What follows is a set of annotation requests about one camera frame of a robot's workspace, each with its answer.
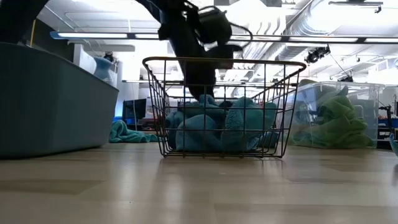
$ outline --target clear plastic bin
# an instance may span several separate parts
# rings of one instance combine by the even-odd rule
[[[384,85],[318,82],[298,87],[288,143],[328,149],[376,148],[379,92]],[[287,98],[289,110],[294,94]]]

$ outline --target green towel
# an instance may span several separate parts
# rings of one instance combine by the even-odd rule
[[[356,117],[353,105],[344,94],[337,94],[325,100],[318,106],[317,111],[317,123],[308,123],[307,128],[292,133],[290,143],[321,148],[372,146],[371,139],[364,134],[366,122],[363,118]],[[299,123],[295,119],[293,126]]]
[[[156,142],[157,136],[155,134],[145,134],[141,131],[133,131],[127,128],[124,121],[115,121],[112,124],[111,134],[109,135],[110,143],[119,142]]]

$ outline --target gray plastic bin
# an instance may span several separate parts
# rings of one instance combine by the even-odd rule
[[[0,43],[0,159],[108,142],[118,92],[56,55]]]

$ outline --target laminate floor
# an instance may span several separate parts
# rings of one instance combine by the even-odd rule
[[[389,151],[163,159],[156,143],[0,161],[0,223],[398,223]]]

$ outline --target black wire basket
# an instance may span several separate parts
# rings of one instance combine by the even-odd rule
[[[153,61],[161,61],[163,74],[154,75],[148,64]],[[241,70],[245,70],[242,69],[245,66],[261,66],[264,75],[253,77],[253,72],[247,70],[246,80],[242,77],[244,81],[217,82],[212,85],[214,97],[204,94],[196,101],[187,93],[189,85],[185,81],[166,79],[167,63],[172,61],[182,65],[186,62],[233,63]],[[304,63],[180,57],[148,57],[142,63],[148,71],[155,130],[164,157],[284,156],[299,75],[306,68]],[[267,74],[272,77],[277,74],[280,80],[266,83]],[[262,81],[248,82],[256,79]],[[172,86],[180,86],[183,95],[169,95],[167,92]]]

